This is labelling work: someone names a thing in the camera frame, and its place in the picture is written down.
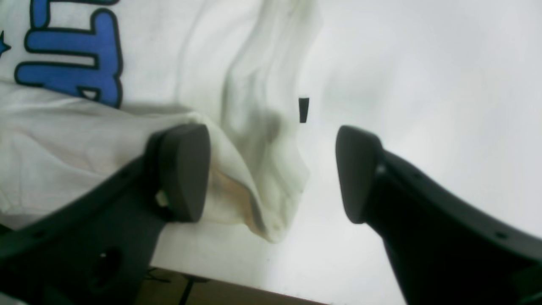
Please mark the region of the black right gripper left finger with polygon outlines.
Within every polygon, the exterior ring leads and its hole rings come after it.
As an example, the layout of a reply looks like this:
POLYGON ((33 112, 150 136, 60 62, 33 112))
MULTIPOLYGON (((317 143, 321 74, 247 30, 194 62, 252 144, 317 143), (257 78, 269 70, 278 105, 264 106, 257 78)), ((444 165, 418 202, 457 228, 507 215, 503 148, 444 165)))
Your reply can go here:
POLYGON ((28 305, 131 305, 169 222, 202 217, 210 133, 182 124, 68 206, 1 236, 1 293, 28 305))

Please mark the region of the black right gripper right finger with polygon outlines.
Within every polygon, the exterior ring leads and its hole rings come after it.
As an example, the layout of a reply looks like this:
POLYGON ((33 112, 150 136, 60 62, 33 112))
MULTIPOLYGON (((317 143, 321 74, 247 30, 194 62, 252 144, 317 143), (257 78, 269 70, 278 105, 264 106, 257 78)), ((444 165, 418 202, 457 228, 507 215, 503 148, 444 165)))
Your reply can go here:
POLYGON ((540 305, 542 243, 462 201, 373 133, 335 143, 347 218, 382 238, 409 305, 540 305))

